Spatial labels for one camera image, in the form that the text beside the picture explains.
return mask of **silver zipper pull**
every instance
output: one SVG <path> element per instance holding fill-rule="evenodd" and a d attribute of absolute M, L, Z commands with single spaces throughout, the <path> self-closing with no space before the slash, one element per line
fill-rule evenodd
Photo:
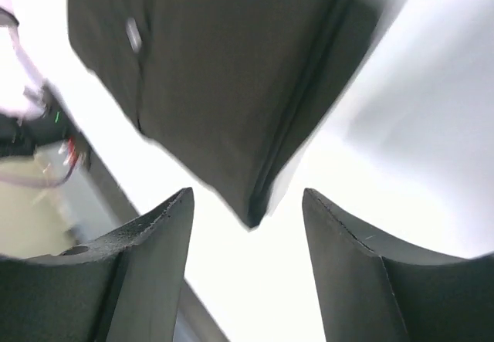
<path fill-rule="evenodd" d="M 129 18 L 125 27 L 127 36 L 130 41 L 130 46 L 135 53 L 138 53 L 142 46 L 142 39 L 140 38 L 139 29 L 134 18 Z"/>

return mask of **white surface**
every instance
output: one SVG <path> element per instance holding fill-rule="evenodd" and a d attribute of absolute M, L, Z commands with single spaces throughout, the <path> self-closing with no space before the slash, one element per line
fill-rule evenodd
<path fill-rule="evenodd" d="M 13 13 L 12 0 L 0 0 L 0 7 Z M 18 58 L 22 57 L 25 63 L 31 64 L 25 60 L 15 29 L 0 27 L 0 52 L 0 112 L 13 117 L 38 117 L 42 110 L 22 94 L 25 86 L 39 88 L 42 78 L 36 68 L 30 66 L 32 73 L 28 73 L 19 62 Z M 29 74 L 35 75 L 34 82 Z"/>
<path fill-rule="evenodd" d="M 300 209 L 306 186 L 418 245 L 464 257 L 494 249 L 493 0 L 409 0 L 274 216 L 251 233 L 85 72 L 69 47 L 65 0 L 14 6 L 24 47 L 137 209 L 194 187 L 186 277 L 232 342 L 324 340 Z"/>

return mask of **dark gray fabric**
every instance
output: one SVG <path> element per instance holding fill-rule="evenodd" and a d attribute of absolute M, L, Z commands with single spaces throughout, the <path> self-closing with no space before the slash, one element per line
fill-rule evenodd
<path fill-rule="evenodd" d="M 314 190 L 304 193 L 303 215 L 328 341 L 494 340 L 491 255 L 465 260 L 419 248 Z"/>
<path fill-rule="evenodd" d="M 69 0 L 68 11 L 72 47 L 124 113 L 248 227 L 377 20 L 356 0 Z"/>
<path fill-rule="evenodd" d="M 172 341 L 193 211 L 192 190 L 184 189 L 63 256 L 0 257 L 2 342 L 100 342 L 105 315 L 108 341 Z"/>

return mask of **black fabric bag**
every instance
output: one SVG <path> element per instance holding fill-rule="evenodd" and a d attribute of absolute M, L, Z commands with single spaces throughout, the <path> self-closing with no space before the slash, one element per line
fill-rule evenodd
<path fill-rule="evenodd" d="M 367 51 L 356 0 L 69 0 L 69 38 L 125 114 L 248 226 Z"/>

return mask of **cable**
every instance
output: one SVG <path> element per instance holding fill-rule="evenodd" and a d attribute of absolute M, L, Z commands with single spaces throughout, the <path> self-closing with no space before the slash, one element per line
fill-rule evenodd
<path fill-rule="evenodd" d="M 21 186 L 23 188 L 33 188 L 33 189 L 50 189 L 50 188 L 58 188 L 65 184 L 72 173 L 76 170 L 77 163 L 80 160 L 80 156 L 76 153 L 76 149 L 72 139 L 69 139 L 68 142 L 68 156 L 67 161 L 69 162 L 69 171 L 60 179 L 34 179 L 27 178 L 23 176 L 14 176 L 10 174 L 0 174 L 0 183 L 6 183 L 11 185 Z"/>

